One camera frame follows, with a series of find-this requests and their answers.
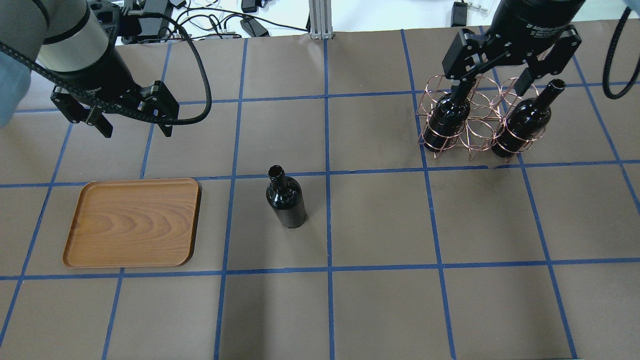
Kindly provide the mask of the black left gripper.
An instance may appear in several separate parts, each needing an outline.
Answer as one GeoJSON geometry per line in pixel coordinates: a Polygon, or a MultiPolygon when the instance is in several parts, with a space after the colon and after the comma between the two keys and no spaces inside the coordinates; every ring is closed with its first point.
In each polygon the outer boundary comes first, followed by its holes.
{"type": "Polygon", "coordinates": [[[105,138],[112,137],[114,127],[103,113],[119,114],[130,118],[142,101],[142,112],[146,116],[160,118],[178,118],[179,104],[164,82],[156,80],[150,86],[142,88],[138,85],[121,55],[114,47],[108,48],[103,55],[86,68],[72,71],[50,71],[70,84],[77,92],[66,92],[63,88],[54,88],[51,101],[69,123],[85,123],[93,126],[105,138]],[[110,111],[105,107],[98,108],[93,98],[112,104],[118,111],[110,111]]]}

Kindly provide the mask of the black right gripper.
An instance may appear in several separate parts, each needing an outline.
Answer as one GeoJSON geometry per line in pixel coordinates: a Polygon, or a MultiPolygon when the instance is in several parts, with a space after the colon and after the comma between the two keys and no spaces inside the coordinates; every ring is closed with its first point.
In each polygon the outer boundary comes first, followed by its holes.
{"type": "Polygon", "coordinates": [[[485,34],[461,29],[442,60],[443,73],[452,80],[452,103],[464,103],[477,82],[493,68],[521,64],[527,53],[546,50],[544,59],[533,56],[515,82],[523,96],[533,82],[558,75],[582,44],[578,30],[569,25],[585,4],[583,0],[501,0],[485,34]]]}

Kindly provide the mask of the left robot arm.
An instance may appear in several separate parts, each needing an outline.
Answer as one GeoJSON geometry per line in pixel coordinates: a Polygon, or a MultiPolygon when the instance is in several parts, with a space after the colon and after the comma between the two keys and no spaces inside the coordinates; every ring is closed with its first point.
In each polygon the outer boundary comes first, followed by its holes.
{"type": "Polygon", "coordinates": [[[115,47],[118,37],[140,32],[141,16],[108,0],[3,0],[1,125],[12,120],[37,72],[54,84],[50,100],[70,123],[110,138],[105,115],[119,114],[158,125],[169,137],[178,101],[160,80],[135,82],[115,47]]]}

